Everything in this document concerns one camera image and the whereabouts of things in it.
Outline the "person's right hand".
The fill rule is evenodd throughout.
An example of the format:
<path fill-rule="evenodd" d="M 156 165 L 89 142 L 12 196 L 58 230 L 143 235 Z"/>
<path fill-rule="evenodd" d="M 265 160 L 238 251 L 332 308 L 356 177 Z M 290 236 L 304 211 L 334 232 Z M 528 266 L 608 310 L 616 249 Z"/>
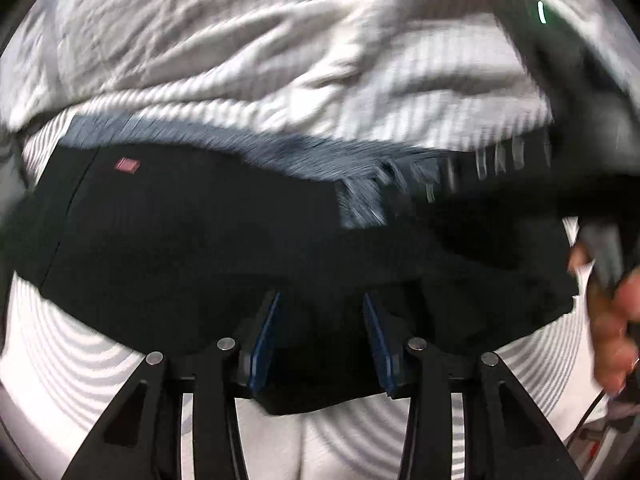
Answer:
<path fill-rule="evenodd" d="M 639 361 L 639 349 L 627 335 L 628 325 L 639 322 L 639 269 L 624 279 L 613 296 L 591 274 L 586 303 L 594 379 L 606 393 L 619 394 Z"/>

